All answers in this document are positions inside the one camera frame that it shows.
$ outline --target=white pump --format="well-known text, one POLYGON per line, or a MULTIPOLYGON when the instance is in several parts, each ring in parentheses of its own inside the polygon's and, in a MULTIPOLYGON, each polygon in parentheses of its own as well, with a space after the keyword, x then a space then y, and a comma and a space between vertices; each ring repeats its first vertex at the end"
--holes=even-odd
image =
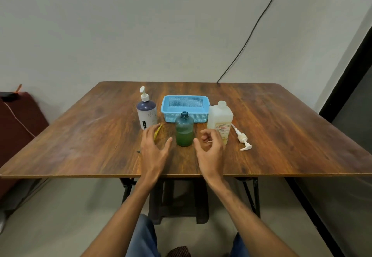
POLYGON ((235 128, 235 126, 231 123, 232 127, 235 129, 235 132, 236 134, 238 135, 238 139, 241 143, 244 143, 245 144, 245 147, 240 149, 240 151, 244 151, 244 150, 248 150, 248 149, 251 149, 252 146, 247 142, 248 140, 248 137, 244 134, 244 133, 241 133, 237 128, 235 128))
POLYGON ((145 87, 144 86, 141 86, 141 88, 139 89, 139 91, 142 93, 141 95, 141 99, 143 102, 147 102, 150 100, 150 97, 148 96, 147 93, 145 93, 145 87))

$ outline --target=blue plastic basket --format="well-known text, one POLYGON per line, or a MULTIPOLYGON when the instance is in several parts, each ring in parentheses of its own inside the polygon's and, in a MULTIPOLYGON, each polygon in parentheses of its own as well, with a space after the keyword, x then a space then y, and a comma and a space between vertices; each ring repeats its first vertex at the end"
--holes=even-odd
POLYGON ((188 112, 194 123, 206 123, 209 113, 209 99, 196 95, 167 95, 161 104, 161 112, 167 123, 174 123, 183 112, 188 112))

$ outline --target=black cable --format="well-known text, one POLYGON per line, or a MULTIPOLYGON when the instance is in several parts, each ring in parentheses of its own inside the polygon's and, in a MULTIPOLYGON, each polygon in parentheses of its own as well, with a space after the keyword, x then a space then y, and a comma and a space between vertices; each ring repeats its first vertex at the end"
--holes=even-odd
POLYGON ((267 9, 269 8, 269 6, 271 5, 272 1, 273 1, 273 0, 270 0, 269 4, 266 6, 265 10, 263 10, 261 16, 258 18, 258 20, 257 20, 256 24, 254 25, 254 27, 253 27, 251 33, 249 34, 247 41, 246 41, 245 44, 243 45, 243 48, 240 50, 240 52, 238 53, 238 55, 235 57, 234 61, 231 62, 230 66, 226 69, 226 71, 222 74, 222 76, 218 79, 217 83, 218 83, 218 82, 221 80, 221 78, 226 74, 226 72, 229 71, 230 67, 234 64, 234 62, 235 62, 236 59, 239 57, 239 55, 241 54, 241 52, 243 51, 243 49, 246 47, 246 45, 247 45, 249 39, 250 39, 251 36, 252 36, 252 33, 254 32, 254 29, 256 28, 256 26, 257 26, 258 22, 260 21, 260 19, 262 18, 263 14, 265 14, 266 10, 267 10, 267 9))

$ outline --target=white bottle cap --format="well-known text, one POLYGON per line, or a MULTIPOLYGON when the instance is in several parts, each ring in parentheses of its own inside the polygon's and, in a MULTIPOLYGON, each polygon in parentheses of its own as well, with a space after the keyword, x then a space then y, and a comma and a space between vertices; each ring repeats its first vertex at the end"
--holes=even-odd
POLYGON ((139 91, 142 93, 141 99, 142 99, 143 102, 147 102, 147 101, 150 100, 150 97, 148 97, 148 94, 145 93, 145 87, 144 86, 141 86, 139 91))

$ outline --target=left hand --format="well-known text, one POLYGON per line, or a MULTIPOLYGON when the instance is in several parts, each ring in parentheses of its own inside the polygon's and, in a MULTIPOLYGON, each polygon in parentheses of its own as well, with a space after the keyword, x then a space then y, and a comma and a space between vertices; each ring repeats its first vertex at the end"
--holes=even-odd
POLYGON ((169 154, 169 149, 172 144, 172 138, 168 138, 165 146, 160 150, 154 142, 154 134, 160 124, 153 125, 145 129, 142 133, 142 142, 141 142, 141 156, 142 163, 141 177, 145 181, 154 186, 164 169, 165 161, 169 154))

